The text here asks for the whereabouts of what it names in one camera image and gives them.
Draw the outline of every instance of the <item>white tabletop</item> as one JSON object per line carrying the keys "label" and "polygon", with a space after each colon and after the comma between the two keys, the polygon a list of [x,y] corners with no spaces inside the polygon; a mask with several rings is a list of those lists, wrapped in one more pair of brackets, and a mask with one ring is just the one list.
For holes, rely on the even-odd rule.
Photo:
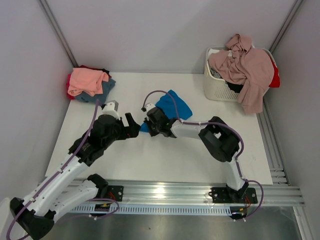
{"label": "white tabletop", "polygon": [[[118,112],[130,112],[142,123],[141,111],[145,96],[153,90],[174,90],[193,112],[191,121],[207,121],[220,117],[244,140],[244,152],[239,158],[244,176],[261,184],[272,184],[268,161],[257,116],[245,115],[240,104],[208,100],[203,90],[202,74],[176,73],[112,73],[116,81],[108,100],[119,103]],[[162,93],[152,94],[148,102],[156,103]],[[46,176],[56,170],[74,141],[82,136],[91,122],[94,104],[76,100],[70,102],[57,139]],[[209,154],[202,141],[190,138],[150,137],[141,132],[137,138],[114,142],[104,155],[80,174],[87,178],[97,173],[110,180],[157,182],[225,183],[222,164]]]}

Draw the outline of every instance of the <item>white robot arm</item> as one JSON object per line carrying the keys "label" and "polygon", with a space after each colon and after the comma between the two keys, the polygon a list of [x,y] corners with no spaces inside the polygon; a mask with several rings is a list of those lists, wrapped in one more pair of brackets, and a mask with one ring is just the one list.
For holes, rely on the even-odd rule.
{"label": "white robot arm", "polygon": [[184,122],[178,118],[169,119],[161,108],[152,103],[146,104],[142,110],[146,112],[144,122],[152,137],[162,134],[169,138],[201,140],[212,157],[221,162],[227,179],[225,188],[227,196],[221,201],[216,199],[216,203],[243,201],[249,184],[242,176],[240,165],[237,163],[240,139],[232,128],[217,116],[209,120],[208,124],[201,124],[201,122]]}
{"label": "white robot arm", "polygon": [[79,204],[107,197],[108,183],[98,174],[90,175],[77,189],[64,194],[62,192],[114,141],[138,136],[140,125],[130,113],[126,113],[129,126],[124,126],[117,109],[116,101],[103,105],[103,114],[94,121],[90,135],[86,138],[84,134],[74,142],[57,170],[23,199],[14,197],[11,200],[12,215],[32,239],[43,238],[64,214]]}

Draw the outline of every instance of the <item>gray cloth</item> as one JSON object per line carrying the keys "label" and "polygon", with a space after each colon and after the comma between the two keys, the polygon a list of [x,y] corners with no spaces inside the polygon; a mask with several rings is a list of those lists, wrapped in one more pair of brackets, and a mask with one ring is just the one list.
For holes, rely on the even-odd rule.
{"label": "gray cloth", "polygon": [[108,94],[111,91],[111,89],[115,86],[116,81],[112,78],[109,78],[109,81],[102,81],[102,94],[95,94],[94,96],[90,96],[86,92],[82,92],[79,95],[75,96],[75,99],[77,99],[80,102],[83,103],[95,103],[97,99],[99,99],[101,104],[104,104],[107,100]]}
{"label": "gray cloth", "polygon": [[220,76],[220,74],[219,74],[216,70],[214,70],[211,66],[210,66],[210,72],[211,72],[211,74],[212,74],[212,76],[213,76],[214,78],[216,78],[216,79],[222,79],[222,77]]}

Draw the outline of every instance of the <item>red wire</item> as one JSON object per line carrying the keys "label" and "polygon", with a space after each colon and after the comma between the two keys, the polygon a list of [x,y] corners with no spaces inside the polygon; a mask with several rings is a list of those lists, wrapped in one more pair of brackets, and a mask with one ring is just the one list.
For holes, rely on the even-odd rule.
{"label": "red wire", "polygon": [[113,200],[116,200],[116,197],[112,192],[109,192],[109,195],[113,198]]}
{"label": "red wire", "polygon": [[249,203],[249,206],[247,208],[250,208],[251,207],[251,202],[250,202],[250,199],[248,198],[248,196],[245,196],[245,199],[248,201]]}
{"label": "red wire", "polygon": [[244,198],[244,202],[245,202],[245,213],[247,214],[248,213],[248,206],[247,206],[247,197]]}

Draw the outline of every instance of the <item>blue cloth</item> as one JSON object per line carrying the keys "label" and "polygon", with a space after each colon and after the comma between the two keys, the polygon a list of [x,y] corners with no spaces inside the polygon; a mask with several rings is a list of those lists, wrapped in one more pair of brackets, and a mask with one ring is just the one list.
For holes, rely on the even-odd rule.
{"label": "blue cloth", "polygon": [[102,81],[102,94],[95,94],[94,96],[90,96],[86,92],[82,92],[79,95],[75,96],[75,99],[77,99],[80,102],[83,103],[96,103],[96,100],[99,99],[101,104],[104,104],[107,100],[108,94],[111,91],[111,89],[115,86],[116,81],[112,78],[109,78],[109,81]]}
{"label": "blue cloth", "polygon": [[[173,90],[168,91],[168,93],[175,100],[179,117],[183,120],[187,120],[188,118],[190,118],[192,116],[192,111],[188,107],[188,105]],[[174,102],[168,94],[162,96],[160,100],[155,104],[155,106],[161,108],[169,119],[177,117]],[[149,132],[148,126],[145,122],[141,125],[140,131],[145,133]]]}

